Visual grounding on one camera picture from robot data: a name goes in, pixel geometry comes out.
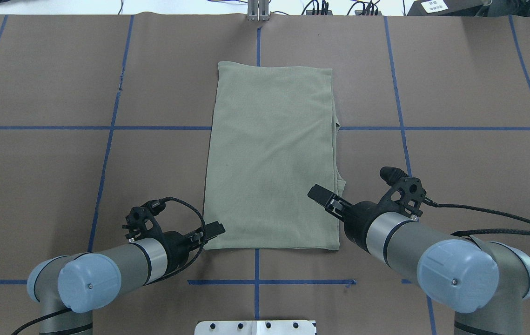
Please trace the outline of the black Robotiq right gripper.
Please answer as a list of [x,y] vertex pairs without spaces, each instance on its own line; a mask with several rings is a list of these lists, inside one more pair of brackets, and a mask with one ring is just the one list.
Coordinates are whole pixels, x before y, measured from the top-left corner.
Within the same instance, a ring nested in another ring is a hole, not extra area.
[[378,216],[386,213],[386,208],[371,201],[353,205],[318,184],[308,191],[307,196],[320,204],[330,215],[342,219],[346,237],[365,252],[369,252],[366,242],[369,228]]

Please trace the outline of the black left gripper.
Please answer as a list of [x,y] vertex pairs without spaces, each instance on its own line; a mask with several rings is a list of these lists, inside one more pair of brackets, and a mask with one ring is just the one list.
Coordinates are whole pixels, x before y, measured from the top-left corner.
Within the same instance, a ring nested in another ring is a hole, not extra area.
[[168,261],[164,275],[181,269],[188,262],[190,252],[225,232],[226,229],[221,223],[212,222],[184,235],[176,231],[164,233],[163,241]]

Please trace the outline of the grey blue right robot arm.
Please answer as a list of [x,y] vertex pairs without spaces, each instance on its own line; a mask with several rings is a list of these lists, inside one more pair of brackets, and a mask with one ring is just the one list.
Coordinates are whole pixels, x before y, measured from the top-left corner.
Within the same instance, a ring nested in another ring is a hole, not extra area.
[[346,237],[433,301],[455,312],[456,335],[520,335],[530,297],[530,256],[470,234],[428,227],[389,201],[348,203],[314,185],[308,197],[344,224]]

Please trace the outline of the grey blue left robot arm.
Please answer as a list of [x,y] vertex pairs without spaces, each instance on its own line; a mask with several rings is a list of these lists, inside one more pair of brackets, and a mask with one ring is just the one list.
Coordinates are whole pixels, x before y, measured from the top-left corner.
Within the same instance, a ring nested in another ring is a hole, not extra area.
[[219,222],[186,235],[175,231],[165,240],[146,237],[103,252],[58,256],[37,265],[29,274],[27,292],[41,305],[41,335],[90,335],[93,310],[105,307],[130,293],[180,271],[188,254],[223,234]]

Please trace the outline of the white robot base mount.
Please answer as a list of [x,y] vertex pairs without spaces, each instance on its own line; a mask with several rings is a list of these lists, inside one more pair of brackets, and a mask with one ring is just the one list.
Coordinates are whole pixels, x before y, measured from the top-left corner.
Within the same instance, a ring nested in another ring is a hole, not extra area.
[[197,323],[195,335],[317,335],[311,320],[235,320]]

